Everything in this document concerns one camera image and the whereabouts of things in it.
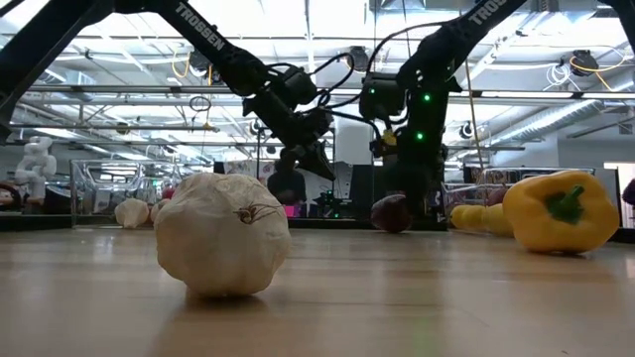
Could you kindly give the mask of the yellow bell pepper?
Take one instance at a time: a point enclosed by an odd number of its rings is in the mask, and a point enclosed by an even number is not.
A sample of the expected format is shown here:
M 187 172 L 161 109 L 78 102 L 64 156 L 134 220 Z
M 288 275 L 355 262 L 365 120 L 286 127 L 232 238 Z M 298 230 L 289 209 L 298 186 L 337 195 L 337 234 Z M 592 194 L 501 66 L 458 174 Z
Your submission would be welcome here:
M 516 241 L 535 253 L 595 250 L 620 224 L 604 186 L 583 171 L 524 178 L 507 190 L 502 207 Z

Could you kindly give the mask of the ceiling light rail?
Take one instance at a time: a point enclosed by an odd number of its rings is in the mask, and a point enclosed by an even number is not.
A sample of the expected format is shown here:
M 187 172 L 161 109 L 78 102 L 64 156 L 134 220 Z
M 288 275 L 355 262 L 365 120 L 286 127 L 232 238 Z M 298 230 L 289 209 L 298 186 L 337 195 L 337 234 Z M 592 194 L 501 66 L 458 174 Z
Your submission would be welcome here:
M 116 85 L 33 85 L 27 92 L 140 93 L 140 94 L 232 94 L 225 86 L 116 86 Z M 518 90 L 475 90 L 476 99 L 536 100 L 635 100 L 635 92 L 552 92 Z

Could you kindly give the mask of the clear plastic basket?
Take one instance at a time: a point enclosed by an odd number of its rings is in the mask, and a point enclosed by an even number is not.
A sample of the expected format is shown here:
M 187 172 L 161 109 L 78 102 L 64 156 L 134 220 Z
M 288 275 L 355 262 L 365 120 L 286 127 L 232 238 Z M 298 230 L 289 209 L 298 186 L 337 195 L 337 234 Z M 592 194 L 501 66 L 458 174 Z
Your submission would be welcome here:
M 152 206 L 162 200 L 164 188 L 177 188 L 185 177 L 213 170 L 210 165 L 123 160 L 72 160 L 70 168 L 73 227 L 117 226 L 114 209 L 125 199 Z
M 450 212 L 458 205 L 486 205 L 487 193 L 494 189 L 505 186 L 507 190 L 516 182 L 537 176 L 549 175 L 563 171 L 572 171 L 572 168 L 532 168 L 532 167 L 503 167 L 503 168 L 466 168 L 466 179 L 464 183 L 446 183 L 444 185 L 444 210 L 446 220 L 450 228 L 454 228 L 450 221 Z M 482 232 L 463 232 L 476 234 L 489 234 L 485 230 Z

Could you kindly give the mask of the colourful patterned poster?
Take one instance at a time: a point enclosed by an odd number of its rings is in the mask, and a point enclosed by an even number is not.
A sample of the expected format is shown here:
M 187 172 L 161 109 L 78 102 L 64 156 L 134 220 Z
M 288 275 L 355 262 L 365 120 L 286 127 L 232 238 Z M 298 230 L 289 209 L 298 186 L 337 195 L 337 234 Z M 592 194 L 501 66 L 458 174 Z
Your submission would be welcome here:
M 229 161 L 223 164 L 226 174 L 241 174 L 251 177 L 266 178 L 274 172 L 272 162 L 260 163 L 254 160 Z

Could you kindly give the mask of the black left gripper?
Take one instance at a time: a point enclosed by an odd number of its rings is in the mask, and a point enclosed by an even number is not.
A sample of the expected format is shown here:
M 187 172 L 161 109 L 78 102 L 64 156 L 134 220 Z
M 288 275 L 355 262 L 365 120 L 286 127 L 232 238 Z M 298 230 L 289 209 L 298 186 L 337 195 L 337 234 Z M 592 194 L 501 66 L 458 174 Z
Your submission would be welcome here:
M 243 115 L 255 114 L 286 147 L 304 146 L 300 168 L 319 177 L 335 180 L 325 153 L 325 142 L 318 141 L 329 129 L 332 115 L 321 109 L 296 111 L 295 102 L 287 103 L 271 89 L 261 90 L 242 100 Z

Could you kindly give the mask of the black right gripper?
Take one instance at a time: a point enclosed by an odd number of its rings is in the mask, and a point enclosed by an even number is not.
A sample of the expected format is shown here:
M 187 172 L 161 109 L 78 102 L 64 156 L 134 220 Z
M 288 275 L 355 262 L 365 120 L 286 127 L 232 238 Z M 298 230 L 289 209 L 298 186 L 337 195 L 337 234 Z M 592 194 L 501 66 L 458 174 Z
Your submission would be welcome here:
M 413 213 L 416 220 L 438 221 L 439 194 L 429 191 L 443 179 L 446 147 L 423 129 L 409 126 L 385 129 L 382 139 L 387 187 L 421 198 Z

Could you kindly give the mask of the dark red apple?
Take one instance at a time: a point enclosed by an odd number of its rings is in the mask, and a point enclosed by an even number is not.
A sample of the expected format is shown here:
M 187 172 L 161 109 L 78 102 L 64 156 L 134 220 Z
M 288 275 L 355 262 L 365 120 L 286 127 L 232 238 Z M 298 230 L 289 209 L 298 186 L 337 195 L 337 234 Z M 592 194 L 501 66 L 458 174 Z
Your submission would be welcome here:
M 371 207 L 371 224 L 388 233 L 400 233 L 409 229 L 413 218 L 408 210 L 404 194 L 392 194 L 376 201 Z

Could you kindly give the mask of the person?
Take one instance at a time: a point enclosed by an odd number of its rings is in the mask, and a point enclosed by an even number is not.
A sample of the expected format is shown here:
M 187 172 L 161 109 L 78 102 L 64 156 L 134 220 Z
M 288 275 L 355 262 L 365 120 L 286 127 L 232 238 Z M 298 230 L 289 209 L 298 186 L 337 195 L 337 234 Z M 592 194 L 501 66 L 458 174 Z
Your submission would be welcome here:
M 291 162 L 279 160 L 274 173 L 267 179 L 269 191 L 283 205 L 297 205 L 307 200 L 305 177 L 295 170 Z

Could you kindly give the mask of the yellow lemon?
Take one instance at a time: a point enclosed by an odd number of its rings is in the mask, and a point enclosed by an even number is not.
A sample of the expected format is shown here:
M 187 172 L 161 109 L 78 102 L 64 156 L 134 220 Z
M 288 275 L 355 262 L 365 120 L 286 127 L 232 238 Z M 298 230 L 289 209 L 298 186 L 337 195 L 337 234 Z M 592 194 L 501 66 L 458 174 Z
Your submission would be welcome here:
M 450 212 L 449 221 L 456 229 L 482 232 L 485 230 L 484 211 L 482 205 L 458 205 Z
M 485 231 L 492 235 L 513 236 L 513 228 L 503 213 L 503 205 L 501 203 L 484 207 L 482 223 Z

